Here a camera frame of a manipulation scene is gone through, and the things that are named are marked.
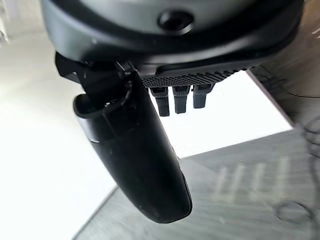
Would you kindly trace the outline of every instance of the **black cable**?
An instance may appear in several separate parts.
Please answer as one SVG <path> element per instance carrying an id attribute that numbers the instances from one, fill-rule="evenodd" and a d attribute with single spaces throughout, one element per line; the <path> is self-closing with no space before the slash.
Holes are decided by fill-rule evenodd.
<path id="1" fill-rule="evenodd" d="M 298 97 L 298 98 L 305 98 L 305 99 L 320 99 L 320 96 L 304 96 L 304 95 L 298 95 L 298 94 L 295 94 L 295 93 L 291 93 L 289 91 L 287 91 L 288 94 L 292 95 L 292 96 L 295 96 L 295 97 Z"/>
<path id="2" fill-rule="evenodd" d="M 269 71 L 265 66 L 260 65 L 268 74 L 273 75 L 271 73 L 271 71 Z M 305 98 L 305 99 L 320 99 L 320 96 L 310 96 L 310 95 L 300 95 L 300 94 L 296 94 L 296 93 L 292 93 L 290 91 L 288 91 L 283 85 L 282 82 L 288 80 L 287 78 L 283 78 L 283 79 L 277 79 L 276 77 L 269 77 L 263 74 L 255 74 L 255 76 L 261 76 L 263 78 L 265 78 L 265 81 L 260 81 L 261 83 L 263 83 L 265 86 L 265 88 L 270 92 L 272 90 L 274 90 L 274 87 L 276 87 L 276 89 L 278 90 L 282 90 L 284 92 L 286 92 L 287 94 L 297 97 L 297 98 Z"/>

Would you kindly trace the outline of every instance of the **curved black edge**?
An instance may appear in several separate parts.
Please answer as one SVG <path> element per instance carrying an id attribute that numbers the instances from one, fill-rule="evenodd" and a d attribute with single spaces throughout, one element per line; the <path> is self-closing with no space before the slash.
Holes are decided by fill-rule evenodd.
<path id="1" fill-rule="evenodd" d="M 191 213 L 178 157 L 138 78 L 130 100 L 114 112 L 95 109 L 85 95 L 75 98 L 73 108 L 95 152 L 137 209 L 161 224 Z"/>
<path id="2" fill-rule="evenodd" d="M 216 48 L 215 54 L 224 47 L 226 54 L 239 48 L 267 48 L 280 42 L 292 31 L 291 24 L 300 19 L 303 0 L 259 0 L 235 18 L 211 29 L 177 37 L 142 34 L 119 27 L 78 0 L 42 0 L 44 21 L 56 50 L 76 61 L 105 61 L 107 58 L 136 58 L 148 62 L 156 55 L 193 53 Z M 289 14 L 283 21 L 268 26 L 279 16 Z M 278 34 L 266 31 L 256 36 L 254 31 L 278 29 Z"/>

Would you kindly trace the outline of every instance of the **black rubber tab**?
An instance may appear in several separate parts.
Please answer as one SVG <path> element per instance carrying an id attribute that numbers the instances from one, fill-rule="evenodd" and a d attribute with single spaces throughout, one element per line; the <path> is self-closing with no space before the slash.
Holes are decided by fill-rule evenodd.
<path id="1" fill-rule="evenodd" d="M 193 86 L 193 108 L 203 109 L 206 106 L 207 94 L 214 88 L 215 83 Z"/>
<path id="2" fill-rule="evenodd" d="M 169 97 L 167 87 L 153 87 L 150 88 L 152 96 L 155 97 L 156 104 L 158 105 L 160 117 L 168 117 L 169 110 Z"/>
<path id="3" fill-rule="evenodd" d="M 187 111 L 187 97 L 190 86 L 173 86 L 174 108 L 176 114 L 184 114 Z"/>

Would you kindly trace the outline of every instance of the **gray surface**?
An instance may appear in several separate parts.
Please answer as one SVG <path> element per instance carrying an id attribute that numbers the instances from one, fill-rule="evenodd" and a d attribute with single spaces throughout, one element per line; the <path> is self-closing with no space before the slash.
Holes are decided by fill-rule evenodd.
<path id="1" fill-rule="evenodd" d="M 314 205 L 307 159 L 297 130 L 185 158 L 181 167 L 193 199 L 189 217 L 153 223 L 118 189 L 75 240 L 318 239 L 312 238 L 310 222 L 280 220 L 273 208 L 285 200 Z M 296 208 L 287 212 L 306 213 Z"/>

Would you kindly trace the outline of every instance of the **black plastic housing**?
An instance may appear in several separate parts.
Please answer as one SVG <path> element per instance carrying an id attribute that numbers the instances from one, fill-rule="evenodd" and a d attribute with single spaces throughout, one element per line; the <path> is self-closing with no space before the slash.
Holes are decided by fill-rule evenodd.
<path id="1" fill-rule="evenodd" d="M 95 109 L 86 95 L 77 96 L 73 108 L 103 164 L 146 217 L 166 224 L 191 213 L 178 158 L 138 77 L 130 98 L 116 110 Z"/>

